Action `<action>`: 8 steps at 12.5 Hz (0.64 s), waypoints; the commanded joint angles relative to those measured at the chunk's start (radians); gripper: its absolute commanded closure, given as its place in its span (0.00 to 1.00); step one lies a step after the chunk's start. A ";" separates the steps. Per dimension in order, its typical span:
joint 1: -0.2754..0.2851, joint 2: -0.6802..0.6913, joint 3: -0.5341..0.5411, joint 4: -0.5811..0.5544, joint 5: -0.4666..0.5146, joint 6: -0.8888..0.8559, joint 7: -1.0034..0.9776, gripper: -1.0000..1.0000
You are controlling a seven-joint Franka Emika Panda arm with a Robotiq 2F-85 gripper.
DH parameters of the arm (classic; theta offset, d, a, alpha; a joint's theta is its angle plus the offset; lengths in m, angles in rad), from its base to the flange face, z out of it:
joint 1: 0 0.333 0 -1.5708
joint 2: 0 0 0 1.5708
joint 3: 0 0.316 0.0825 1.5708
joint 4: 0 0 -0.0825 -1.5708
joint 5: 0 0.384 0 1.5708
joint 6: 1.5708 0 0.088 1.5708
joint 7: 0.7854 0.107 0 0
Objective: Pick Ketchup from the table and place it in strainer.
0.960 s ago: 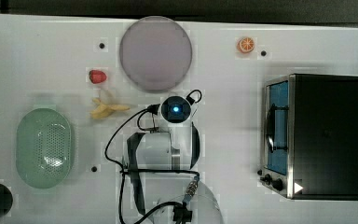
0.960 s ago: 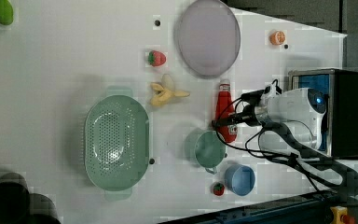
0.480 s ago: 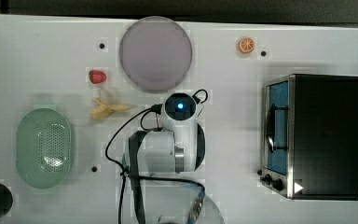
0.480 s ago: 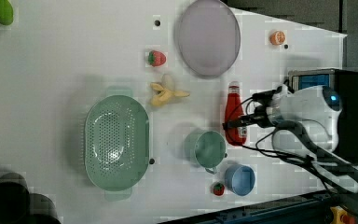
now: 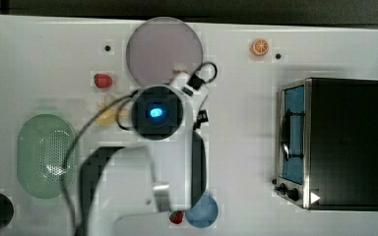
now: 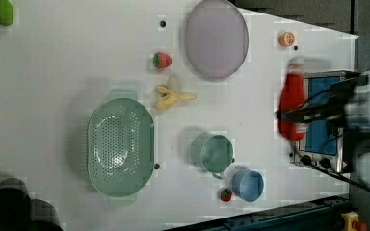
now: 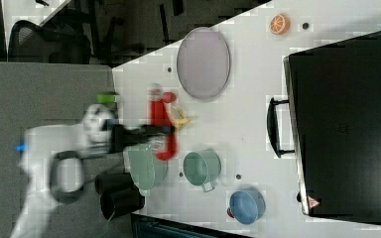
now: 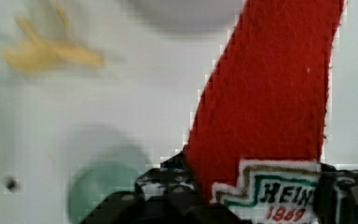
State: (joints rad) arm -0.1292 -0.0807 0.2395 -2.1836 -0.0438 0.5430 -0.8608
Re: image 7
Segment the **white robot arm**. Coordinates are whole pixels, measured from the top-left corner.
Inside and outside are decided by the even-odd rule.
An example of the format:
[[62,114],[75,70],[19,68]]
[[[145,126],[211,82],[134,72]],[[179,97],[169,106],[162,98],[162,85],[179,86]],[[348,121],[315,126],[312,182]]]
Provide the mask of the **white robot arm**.
[[142,125],[127,129],[107,120],[101,125],[49,125],[25,132],[19,167],[28,175],[26,197],[10,238],[43,238],[52,213],[63,204],[76,202],[82,194],[81,183],[66,191],[59,180],[60,163],[73,160],[75,171],[85,178],[83,161],[121,153],[154,137],[172,135],[173,126]]

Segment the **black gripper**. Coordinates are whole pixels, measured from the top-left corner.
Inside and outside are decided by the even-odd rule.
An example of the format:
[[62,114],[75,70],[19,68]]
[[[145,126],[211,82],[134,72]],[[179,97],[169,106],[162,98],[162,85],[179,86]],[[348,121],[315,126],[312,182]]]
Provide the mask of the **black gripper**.
[[123,125],[115,125],[111,130],[110,153],[120,153],[125,148],[148,141],[147,136],[171,135],[176,132],[175,126],[143,125],[136,129],[126,129]]

